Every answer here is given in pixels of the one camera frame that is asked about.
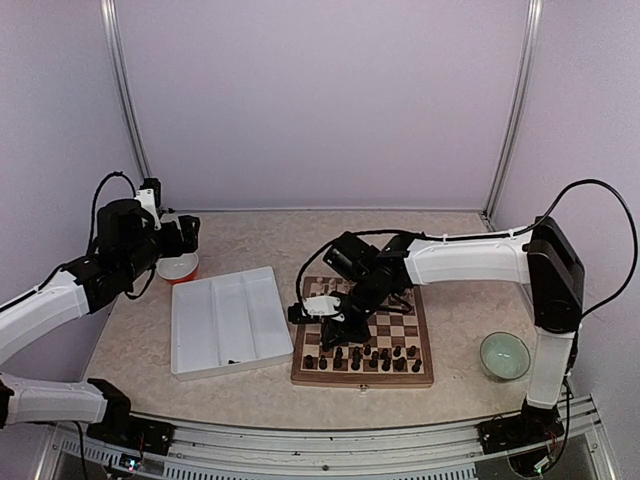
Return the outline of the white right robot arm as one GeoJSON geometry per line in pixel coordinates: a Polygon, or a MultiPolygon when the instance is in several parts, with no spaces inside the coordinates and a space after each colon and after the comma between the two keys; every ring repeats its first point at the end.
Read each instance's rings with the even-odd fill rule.
{"type": "Polygon", "coordinates": [[[535,442],[551,424],[568,371],[569,357],[583,316],[584,267],[552,218],[532,227],[470,236],[435,236],[393,230],[376,248],[360,232],[345,232],[330,242],[323,260],[351,281],[346,294],[322,296],[314,314],[334,333],[323,343],[361,341],[367,319],[392,294],[415,286],[488,281],[531,289],[537,335],[525,404],[511,433],[523,444],[535,442]]]}

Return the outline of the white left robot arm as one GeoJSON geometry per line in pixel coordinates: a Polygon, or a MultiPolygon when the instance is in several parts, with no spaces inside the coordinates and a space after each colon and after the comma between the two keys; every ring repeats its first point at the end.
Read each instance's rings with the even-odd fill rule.
{"type": "MultiPolygon", "coordinates": [[[[119,295],[129,299],[135,281],[164,258],[198,248],[199,218],[160,220],[155,200],[115,200],[100,208],[88,252],[56,268],[40,285],[1,307],[1,359],[58,327],[92,315],[119,295]]],[[[83,422],[100,425],[121,445],[140,434],[129,398],[102,379],[76,383],[1,377],[1,424],[83,422]]]]}

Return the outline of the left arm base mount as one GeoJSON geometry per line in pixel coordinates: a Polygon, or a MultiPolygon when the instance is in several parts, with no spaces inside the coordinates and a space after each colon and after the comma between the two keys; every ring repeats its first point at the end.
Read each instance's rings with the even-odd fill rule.
{"type": "Polygon", "coordinates": [[[107,401],[101,420],[87,426],[87,435],[108,444],[167,456],[175,427],[167,422],[145,419],[131,414],[130,399],[103,379],[90,378],[107,401]]]}

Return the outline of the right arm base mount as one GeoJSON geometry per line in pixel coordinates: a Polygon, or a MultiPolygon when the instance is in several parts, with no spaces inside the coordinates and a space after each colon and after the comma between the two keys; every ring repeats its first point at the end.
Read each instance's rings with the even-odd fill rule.
{"type": "Polygon", "coordinates": [[[565,434],[557,406],[541,409],[527,401],[518,414],[498,415],[480,422],[476,429],[485,455],[558,439],[565,434]]]}

